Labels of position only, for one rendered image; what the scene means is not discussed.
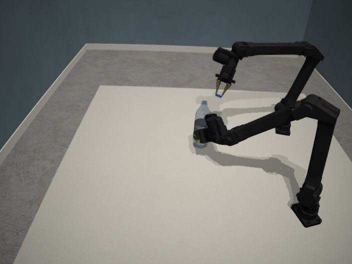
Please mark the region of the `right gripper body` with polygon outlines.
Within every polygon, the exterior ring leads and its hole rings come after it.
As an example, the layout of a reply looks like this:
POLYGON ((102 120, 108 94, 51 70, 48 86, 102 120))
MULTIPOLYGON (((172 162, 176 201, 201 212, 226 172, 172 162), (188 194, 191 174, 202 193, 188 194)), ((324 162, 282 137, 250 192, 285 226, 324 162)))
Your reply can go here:
POLYGON ((231 83, 234 83, 234 84, 235 84, 235 80, 232 80, 232 79, 230 79, 230 78, 228 78, 228 79, 223 78, 220 74, 217 74, 217 73, 216 73, 215 76, 218 77, 217 80, 220 80, 220 81, 225 82, 225 83, 227 83, 227 84, 231 84, 231 83))

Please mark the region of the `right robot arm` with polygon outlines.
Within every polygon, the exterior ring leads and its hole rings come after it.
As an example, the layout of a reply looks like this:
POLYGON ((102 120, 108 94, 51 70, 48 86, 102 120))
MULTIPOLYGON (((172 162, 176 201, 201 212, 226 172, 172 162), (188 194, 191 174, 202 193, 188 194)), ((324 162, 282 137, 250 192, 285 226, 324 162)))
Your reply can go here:
MULTIPOLYGON (((293 82, 285 98, 278 102, 274 110, 280 110, 296 102, 305 87, 312 72, 324 56, 307 41, 282 42, 282 43, 254 43, 237 41, 232 45, 232 50, 219 47, 213 54, 213 61, 223 65, 220 75, 225 79, 233 79, 239 60, 248 56, 257 55, 299 55, 306 56, 305 62, 293 82), (234 69, 233 69, 234 68, 234 69), (223 71, 222 71, 223 70, 223 71)), ((275 127, 275 133, 290 136, 291 122, 275 127)))

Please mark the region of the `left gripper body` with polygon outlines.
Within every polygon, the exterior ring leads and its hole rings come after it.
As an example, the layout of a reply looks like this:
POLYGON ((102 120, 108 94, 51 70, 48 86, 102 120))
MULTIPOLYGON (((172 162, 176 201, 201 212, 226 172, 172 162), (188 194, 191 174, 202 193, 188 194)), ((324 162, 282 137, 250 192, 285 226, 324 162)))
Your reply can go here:
POLYGON ((201 143, 201 144, 208 143, 208 142, 212 142, 212 140, 211 140, 211 134, 212 134, 212 133, 210 134, 210 138, 205 137, 205 136, 204 136, 204 129, 208 129, 208 127, 207 127, 207 128, 202 128, 202 129, 197 129, 197 130, 195 131, 195 133, 196 133, 196 139, 197 139, 197 140, 200 139, 200 143, 201 143))

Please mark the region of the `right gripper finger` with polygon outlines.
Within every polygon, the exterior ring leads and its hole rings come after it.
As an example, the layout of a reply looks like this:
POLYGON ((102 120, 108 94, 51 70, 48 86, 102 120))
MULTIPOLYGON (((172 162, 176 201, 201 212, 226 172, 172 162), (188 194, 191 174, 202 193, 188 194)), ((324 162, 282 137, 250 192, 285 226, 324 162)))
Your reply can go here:
POLYGON ((228 84, 228 83, 227 83, 226 86, 225 86, 225 88, 224 88, 224 91, 223 91, 221 97, 224 95, 224 93, 225 93, 230 87, 231 87, 231 84, 228 84))
POLYGON ((218 89, 220 87, 220 84, 221 84, 221 81, 220 80, 216 80, 216 92, 215 92, 215 95, 217 94, 218 92, 218 89))

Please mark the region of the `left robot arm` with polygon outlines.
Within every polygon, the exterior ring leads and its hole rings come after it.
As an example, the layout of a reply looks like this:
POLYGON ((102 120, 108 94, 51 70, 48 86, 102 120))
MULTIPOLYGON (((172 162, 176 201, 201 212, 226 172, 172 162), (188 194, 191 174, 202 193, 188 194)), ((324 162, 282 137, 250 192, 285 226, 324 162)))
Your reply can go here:
POLYGON ((323 190, 321 181, 339 115, 339 108, 320 96, 310 94, 289 106, 249 123, 236 126, 231 130, 227 130, 221 116, 217 116, 215 113, 206 114, 204 119, 208 128, 203 129, 203 134, 204 137, 211 138, 213 143, 233 146, 247 138, 292 121, 306 117, 318 120, 307 175, 302 189, 300 187, 299 193, 296 194, 299 203, 291 206, 302 225, 308 228, 322 222, 318 216, 321 199, 319 195, 323 190))

